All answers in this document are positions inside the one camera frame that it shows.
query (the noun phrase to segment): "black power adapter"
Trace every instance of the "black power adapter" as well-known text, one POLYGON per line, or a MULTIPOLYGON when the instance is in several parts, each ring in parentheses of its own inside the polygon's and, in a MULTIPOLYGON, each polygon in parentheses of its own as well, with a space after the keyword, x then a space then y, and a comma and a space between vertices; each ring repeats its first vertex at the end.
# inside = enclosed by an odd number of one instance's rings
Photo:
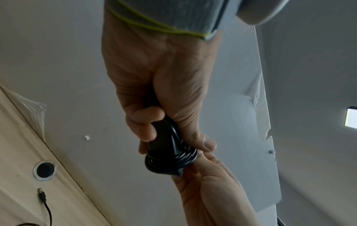
POLYGON ((169 117, 152 124, 157 137, 148 142, 146 168, 157 174, 181 175, 183 168, 197 158, 197 149, 183 142, 175 122, 169 117))

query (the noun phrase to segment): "rectangular light fixture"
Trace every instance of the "rectangular light fixture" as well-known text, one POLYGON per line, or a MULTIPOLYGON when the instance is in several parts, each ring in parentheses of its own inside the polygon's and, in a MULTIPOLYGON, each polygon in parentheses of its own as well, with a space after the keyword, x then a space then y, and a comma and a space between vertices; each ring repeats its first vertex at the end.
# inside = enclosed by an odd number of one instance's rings
POLYGON ((357 129, 357 107, 347 108, 345 126, 357 129))

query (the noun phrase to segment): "yellow-green trim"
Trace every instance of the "yellow-green trim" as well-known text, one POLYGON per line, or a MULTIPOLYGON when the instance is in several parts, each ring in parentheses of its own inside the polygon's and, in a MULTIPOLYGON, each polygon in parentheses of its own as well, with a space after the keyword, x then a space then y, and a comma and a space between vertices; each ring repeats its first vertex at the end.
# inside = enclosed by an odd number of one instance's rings
POLYGON ((149 26, 149 25, 143 25, 141 23, 138 23, 138 22, 135 22, 135 21, 132 21, 128 18, 124 18, 123 16, 120 16, 119 14, 117 14, 116 12, 114 12, 113 10, 110 10, 116 17, 118 17, 119 19, 127 22, 127 23, 131 23, 133 25, 136 25, 136 26, 140 26, 142 28, 146 28, 146 29, 150 29, 150 30, 155 30, 155 31, 160 31, 160 32, 165 32, 165 33, 172 33, 172 34, 186 34, 186 35, 194 35, 194 36, 199 36, 199 37, 207 37, 207 36, 210 36, 211 33, 198 33, 198 32, 189 32, 189 31, 185 31, 185 30, 180 30, 180 29, 177 29, 177 28, 173 28, 173 27, 170 27, 169 25, 166 25, 166 24, 163 24, 163 23, 160 23, 160 22, 157 22, 137 11, 135 11, 135 9, 131 8, 130 6, 127 6, 126 4, 124 4, 123 2, 121 2, 120 0, 116 0, 119 4, 121 4, 122 6, 124 6, 125 8, 127 8, 128 10, 130 10, 132 13, 144 18, 145 20, 148 20, 152 23, 155 23, 159 26, 162 26, 164 28, 167 28, 168 30, 166 29, 161 29, 161 28, 156 28, 156 27, 152 27, 152 26, 149 26))

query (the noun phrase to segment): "hand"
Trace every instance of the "hand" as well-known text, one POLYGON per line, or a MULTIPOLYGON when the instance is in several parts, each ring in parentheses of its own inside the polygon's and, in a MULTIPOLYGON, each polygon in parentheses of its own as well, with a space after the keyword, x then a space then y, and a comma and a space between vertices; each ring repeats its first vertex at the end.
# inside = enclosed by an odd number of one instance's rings
POLYGON ((183 175, 173 176, 188 226, 258 226, 242 185, 212 153, 199 152, 183 175))
POLYGON ((192 147, 213 151, 216 143, 199 130, 199 114, 208 89, 221 34, 209 41, 131 26, 105 7, 102 54, 126 113, 126 123, 141 140, 156 138, 151 122, 167 114, 177 123, 182 139, 192 147), (161 107, 144 108, 157 98, 161 107))

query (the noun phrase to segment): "wooden surface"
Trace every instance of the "wooden surface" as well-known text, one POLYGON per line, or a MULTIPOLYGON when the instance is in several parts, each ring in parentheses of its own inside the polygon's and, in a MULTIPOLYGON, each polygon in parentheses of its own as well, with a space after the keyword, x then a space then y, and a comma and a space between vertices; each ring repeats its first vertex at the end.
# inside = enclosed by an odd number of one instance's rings
POLYGON ((46 209, 37 198, 38 188, 46 193, 53 226, 110 225, 2 90, 0 179, 1 226, 25 222, 49 225, 46 209), (41 160, 57 165, 57 173, 49 181, 38 181, 32 174, 41 160))

